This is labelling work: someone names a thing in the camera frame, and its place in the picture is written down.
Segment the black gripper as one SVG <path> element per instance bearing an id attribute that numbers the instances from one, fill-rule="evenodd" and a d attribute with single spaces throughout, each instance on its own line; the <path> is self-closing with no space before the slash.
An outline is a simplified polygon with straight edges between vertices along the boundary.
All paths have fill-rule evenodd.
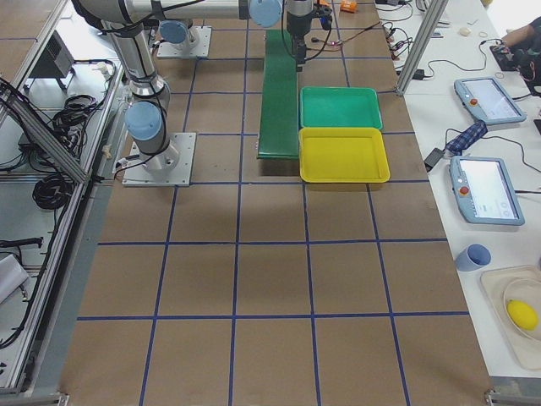
<path id="1" fill-rule="evenodd" d="M 291 49 L 295 59 L 295 69 L 303 70 L 304 37 L 310 32 L 312 20 L 318 19 L 324 30 L 331 29 L 330 11 L 310 11 L 304 15 L 295 15 L 287 12 L 287 32 L 291 37 Z"/>

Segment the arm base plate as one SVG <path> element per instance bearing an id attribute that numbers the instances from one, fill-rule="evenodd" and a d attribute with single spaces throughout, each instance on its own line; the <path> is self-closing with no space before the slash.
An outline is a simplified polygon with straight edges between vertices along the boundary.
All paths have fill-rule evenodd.
<path id="1" fill-rule="evenodd" d="M 183 36 L 183 41 L 163 41 L 156 56 L 160 59 L 201 59 L 208 58 L 212 28 L 192 26 Z"/>
<path id="2" fill-rule="evenodd" d="M 169 187 L 190 184 L 194 159 L 196 133 L 170 133 L 169 146 L 148 162 L 145 154 L 133 141 L 130 154 L 138 157 L 128 163 L 123 172 L 125 187 Z"/>

